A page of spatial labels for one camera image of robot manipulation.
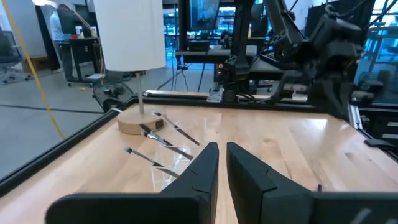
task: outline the computer screen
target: computer screen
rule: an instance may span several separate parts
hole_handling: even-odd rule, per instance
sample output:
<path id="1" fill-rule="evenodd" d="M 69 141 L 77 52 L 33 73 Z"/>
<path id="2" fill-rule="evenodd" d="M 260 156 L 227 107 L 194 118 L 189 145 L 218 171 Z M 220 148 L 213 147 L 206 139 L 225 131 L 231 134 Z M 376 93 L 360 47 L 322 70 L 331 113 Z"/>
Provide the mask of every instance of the computer screen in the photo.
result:
<path id="1" fill-rule="evenodd" d="M 188 31 L 216 29 L 220 0 L 189 0 Z"/>

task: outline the lamp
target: lamp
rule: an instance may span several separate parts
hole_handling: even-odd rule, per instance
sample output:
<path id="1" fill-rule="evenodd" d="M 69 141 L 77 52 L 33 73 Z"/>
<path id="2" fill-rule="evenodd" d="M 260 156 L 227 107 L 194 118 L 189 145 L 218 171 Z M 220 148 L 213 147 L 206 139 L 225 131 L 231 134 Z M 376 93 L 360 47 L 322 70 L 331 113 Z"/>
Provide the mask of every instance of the lamp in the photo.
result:
<path id="1" fill-rule="evenodd" d="M 139 125 L 156 131 L 162 118 L 144 111 L 141 75 L 166 65 L 162 0 L 94 0 L 106 68 L 132 72 L 137 78 L 139 111 L 130 108 L 118 116 L 119 130 L 141 134 Z"/>

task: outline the wooden table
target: wooden table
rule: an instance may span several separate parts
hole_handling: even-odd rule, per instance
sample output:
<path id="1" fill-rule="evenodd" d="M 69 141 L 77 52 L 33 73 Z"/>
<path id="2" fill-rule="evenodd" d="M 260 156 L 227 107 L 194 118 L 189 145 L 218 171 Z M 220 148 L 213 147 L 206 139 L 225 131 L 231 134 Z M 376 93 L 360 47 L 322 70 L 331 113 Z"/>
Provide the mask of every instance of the wooden table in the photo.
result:
<path id="1" fill-rule="evenodd" d="M 198 127 L 206 121 L 203 142 L 218 143 L 217 223 L 237 223 L 226 171 L 230 141 L 310 190 L 318 184 L 324 191 L 398 190 L 398 164 L 379 149 L 365 146 L 365 138 L 346 122 L 326 114 L 161 107 L 194 136 L 203 133 Z M 159 134 L 171 142 L 183 138 L 170 126 Z M 76 192 L 153 191 L 150 164 L 124 152 L 126 146 L 149 157 L 161 150 L 153 140 L 120 133 L 113 119 L 0 198 L 0 223 L 43 223 L 54 200 Z"/>

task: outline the yellow cable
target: yellow cable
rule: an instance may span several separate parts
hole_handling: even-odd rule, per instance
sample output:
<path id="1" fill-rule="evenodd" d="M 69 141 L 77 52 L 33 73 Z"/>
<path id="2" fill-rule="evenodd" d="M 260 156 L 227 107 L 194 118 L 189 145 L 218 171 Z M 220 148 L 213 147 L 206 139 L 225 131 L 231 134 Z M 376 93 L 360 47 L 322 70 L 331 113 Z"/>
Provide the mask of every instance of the yellow cable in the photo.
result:
<path id="1" fill-rule="evenodd" d="M 37 77 L 36 70 L 33 67 L 33 63 L 32 63 L 32 61 L 30 59 L 30 56 L 29 56 L 29 53 L 28 53 L 28 51 L 26 49 L 25 43 L 22 40 L 21 34 L 19 33 L 19 30 L 18 30 L 17 26 L 15 25 L 14 19 L 11 16 L 11 13 L 10 13 L 10 10 L 9 10 L 8 5 L 6 3 L 6 0 L 1 0 L 1 2 L 2 2 L 3 6 L 4 6 L 4 9 L 6 10 L 6 14 L 8 16 L 8 19 L 9 19 L 10 23 L 11 23 L 11 26 L 14 29 L 14 32 L 17 35 L 17 38 L 18 38 L 19 42 L 21 43 L 22 51 L 24 52 L 24 54 L 26 56 L 27 63 L 29 64 L 29 67 L 30 67 L 30 70 L 32 71 L 33 77 L 35 78 L 37 88 L 40 91 L 40 95 L 42 96 L 45 108 L 47 109 L 47 112 L 49 113 L 50 119 L 53 122 L 53 124 L 55 126 L 55 129 L 57 129 L 57 131 L 58 131 L 59 135 L 61 136 L 61 138 L 65 139 L 65 136 L 63 135 L 63 133 L 62 133 L 57 121 L 54 118 L 54 115 L 51 112 L 51 109 L 50 109 L 49 103 L 47 101 L 47 98 L 45 97 L 45 93 L 43 91 L 42 85 L 40 84 L 39 78 Z"/>

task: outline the metal rod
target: metal rod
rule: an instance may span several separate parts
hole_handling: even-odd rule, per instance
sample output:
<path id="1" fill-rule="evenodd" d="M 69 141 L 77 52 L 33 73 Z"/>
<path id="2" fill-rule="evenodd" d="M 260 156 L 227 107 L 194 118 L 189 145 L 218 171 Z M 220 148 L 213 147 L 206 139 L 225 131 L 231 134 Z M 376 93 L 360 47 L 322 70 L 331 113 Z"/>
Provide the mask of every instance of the metal rod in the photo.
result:
<path id="1" fill-rule="evenodd" d="M 137 88 L 138 88 L 138 102 L 139 102 L 139 112 L 144 114 L 144 100 L 142 99 L 142 88 L 141 88 L 141 72 L 136 72 L 137 78 Z"/>

